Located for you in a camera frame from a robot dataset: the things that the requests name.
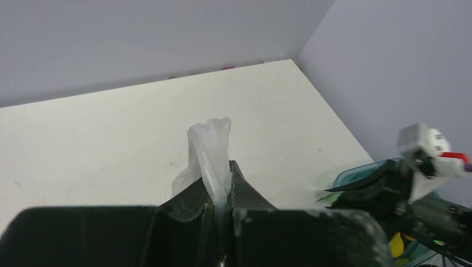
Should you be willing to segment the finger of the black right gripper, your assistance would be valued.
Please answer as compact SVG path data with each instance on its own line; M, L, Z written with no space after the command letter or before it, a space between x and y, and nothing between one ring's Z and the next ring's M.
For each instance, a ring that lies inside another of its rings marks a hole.
M383 194L386 194L388 199L392 198L394 202L406 201L411 196L411 170L402 159L388 159L368 177L324 191L325 195L329 192L349 193L353 195L354 200L360 201L374 199Z

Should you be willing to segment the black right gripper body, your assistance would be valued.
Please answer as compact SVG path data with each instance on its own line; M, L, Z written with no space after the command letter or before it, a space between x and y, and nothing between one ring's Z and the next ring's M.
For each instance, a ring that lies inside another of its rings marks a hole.
M339 197L332 208L365 211L388 238L401 233L460 264L471 263L470 207L429 195L413 204L380 197L366 201Z

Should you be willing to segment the green fake cucumber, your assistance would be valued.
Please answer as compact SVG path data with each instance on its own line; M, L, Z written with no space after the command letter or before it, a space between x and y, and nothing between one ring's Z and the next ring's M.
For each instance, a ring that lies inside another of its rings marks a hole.
M329 192L327 195L319 198L317 202L321 202L327 205L334 204L337 199L343 194L343 192Z

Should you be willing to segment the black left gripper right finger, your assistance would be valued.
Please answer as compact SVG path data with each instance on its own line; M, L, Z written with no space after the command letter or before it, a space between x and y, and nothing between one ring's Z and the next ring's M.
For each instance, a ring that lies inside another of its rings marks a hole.
M386 236L358 210L278 209L230 161L225 266L394 266Z

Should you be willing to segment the translucent plastic bag with prints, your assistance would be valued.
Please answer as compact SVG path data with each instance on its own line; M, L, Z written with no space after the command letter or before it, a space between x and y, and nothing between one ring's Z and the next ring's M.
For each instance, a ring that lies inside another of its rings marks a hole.
M215 206L215 217L223 217L227 196L231 190L232 174L229 166L229 134L232 120L211 118L197 123L187 131L188 165L171 184L176 196L201 178Z

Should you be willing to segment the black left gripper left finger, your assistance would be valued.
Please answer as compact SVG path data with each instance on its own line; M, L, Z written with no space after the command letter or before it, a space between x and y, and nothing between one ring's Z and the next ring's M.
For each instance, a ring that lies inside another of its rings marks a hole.
M215 266L214 206L198 180L160 206L32 207L1 236L2 266Z

